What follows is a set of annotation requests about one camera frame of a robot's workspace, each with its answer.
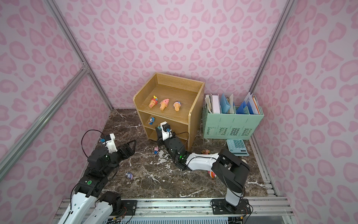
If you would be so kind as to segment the small blue figure toy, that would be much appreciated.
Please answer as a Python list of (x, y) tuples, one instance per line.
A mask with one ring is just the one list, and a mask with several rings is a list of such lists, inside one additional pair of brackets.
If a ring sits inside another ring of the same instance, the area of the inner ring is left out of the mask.
[(151, 117), (151, 118), (149, 119), (148, 124), (152, 125), (154, 122), (155, 122), (155, 118), (154, 118), (154, 117)]

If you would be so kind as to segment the pink ice cream cone toy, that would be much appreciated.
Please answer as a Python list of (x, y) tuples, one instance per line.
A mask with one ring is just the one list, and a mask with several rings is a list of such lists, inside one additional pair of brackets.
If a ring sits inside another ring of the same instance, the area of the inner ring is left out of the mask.
[(161, 101), (160, 108), (159, 108), (161, 111), (164, 111), (165, 108), (168, 106), (169, 100), (170, 100), (169, 98), (166, 98), (166, 99)]

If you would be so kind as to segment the sprinkled ice cream cone toy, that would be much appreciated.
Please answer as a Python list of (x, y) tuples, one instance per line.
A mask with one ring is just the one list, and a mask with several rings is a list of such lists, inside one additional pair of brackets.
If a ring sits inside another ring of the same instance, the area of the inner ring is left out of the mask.
[(149, 108), (153, 108), (154, 106), (156, 106), (158, 104), (158, 98), (156, 96), (153, 96), (153, 98), (151, 99), (148, 107)]

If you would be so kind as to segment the blue pink pig figure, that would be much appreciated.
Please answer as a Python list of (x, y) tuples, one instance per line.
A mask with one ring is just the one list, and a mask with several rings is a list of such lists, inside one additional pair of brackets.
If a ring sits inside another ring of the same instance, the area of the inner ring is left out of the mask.
[(159, 148), (158, 146), (154, 147), (154, 154), (157, 155), (159, 153)]

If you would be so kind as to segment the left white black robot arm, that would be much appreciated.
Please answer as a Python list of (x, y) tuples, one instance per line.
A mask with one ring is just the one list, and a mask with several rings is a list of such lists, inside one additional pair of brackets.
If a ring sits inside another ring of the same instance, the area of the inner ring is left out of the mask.
[(109, 176), (120, 162), (135, 154), (136, 140), (109, 151), (109, 144), (96, 148), (88, 157), (88, 167), (73, 188), (70, 204), (59, 220), (60, 224), (119, 223), (125, 217), (133, 219), (136, 200), (122, 200), (112, 191), (103, 193)]

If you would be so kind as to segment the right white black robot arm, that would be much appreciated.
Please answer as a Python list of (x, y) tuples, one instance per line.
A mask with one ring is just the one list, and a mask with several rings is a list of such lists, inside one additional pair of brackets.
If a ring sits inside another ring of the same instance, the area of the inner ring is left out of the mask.
[(172, 133), (167, 123), (156, 127), (157, 143), (164, 146), (175, 166), (181, 171), (203, 170), (213, 172), (226, 186), (225, 200), (238, 206), (243, 198), (245, 183), (249, 176), (249, 165), (223, 149), (216, 154), (200, 155), (186, 150), (179, 137)]

